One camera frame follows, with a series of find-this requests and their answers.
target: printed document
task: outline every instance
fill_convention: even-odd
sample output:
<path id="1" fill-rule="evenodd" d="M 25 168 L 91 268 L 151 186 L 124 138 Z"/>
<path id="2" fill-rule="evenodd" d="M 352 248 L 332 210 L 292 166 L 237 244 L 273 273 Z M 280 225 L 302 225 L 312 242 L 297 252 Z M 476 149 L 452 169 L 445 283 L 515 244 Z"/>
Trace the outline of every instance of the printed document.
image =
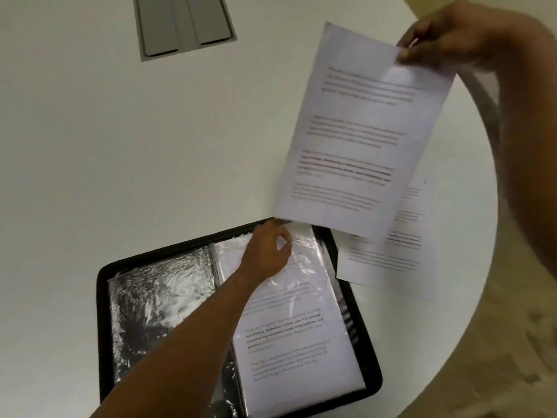
<path id="1" fill-rule="evenodd" d="M 275 217 L 386 234 L 455 76 L 401 66 L 398 50 L 325 26 Z"/>
<path id="2" fill-rule="evenodd" d="M 333 232 L 337 278 L 414 298 L 434 300 L 435 251 L 431 240 L 432 184 L 412 179 L 391 229 L 377 242 Z"/>
<path id="3" fill-rule="evenodd" d="M 308 224 L 289 224 L 287 266 L 249 299 L 234 333 L 252 418 L 274 417 L 365 389 L 325 265 Z M 215 244 L 219 278 L 240 264 L 251 235 Z"/>

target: white table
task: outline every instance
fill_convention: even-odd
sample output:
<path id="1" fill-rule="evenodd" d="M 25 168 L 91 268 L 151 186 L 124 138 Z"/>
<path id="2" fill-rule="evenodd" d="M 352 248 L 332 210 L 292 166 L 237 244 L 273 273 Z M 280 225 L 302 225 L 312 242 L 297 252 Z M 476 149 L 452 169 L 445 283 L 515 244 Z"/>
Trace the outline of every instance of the white table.
<path id="1" fill-rule="evenodd" d="M 102 266 L 271 215 L 326 20 L 392 43 L 413 22 L 402 0 L 226 2 L 238 41 L 141 63 L 131 0 L 0 0 L 0 416 L 94 410 Z M 439 298 L 355 290 L 384 385 L 325 416 L 395 417 L 476 308 L 496 181 L 460 80 L 419 172 Z"/>

